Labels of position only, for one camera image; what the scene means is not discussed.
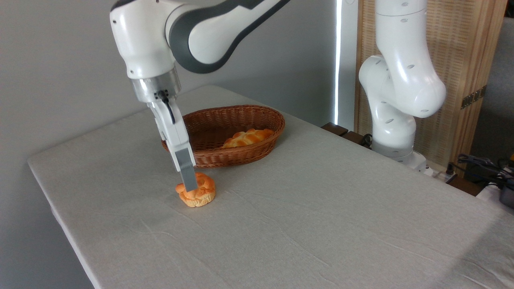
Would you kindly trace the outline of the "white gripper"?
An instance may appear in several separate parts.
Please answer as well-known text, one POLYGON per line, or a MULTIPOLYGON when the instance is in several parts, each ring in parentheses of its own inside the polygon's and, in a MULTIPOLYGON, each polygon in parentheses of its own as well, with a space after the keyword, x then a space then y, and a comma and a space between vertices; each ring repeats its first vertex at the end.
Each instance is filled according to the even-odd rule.
POLYGON ((198 188, 195 176, 195 159, 189 143, 185 121, 175 98, 154 98, 150 102, 161 139, 165 141, 177 172, 180 172, 186 191, 198 188))

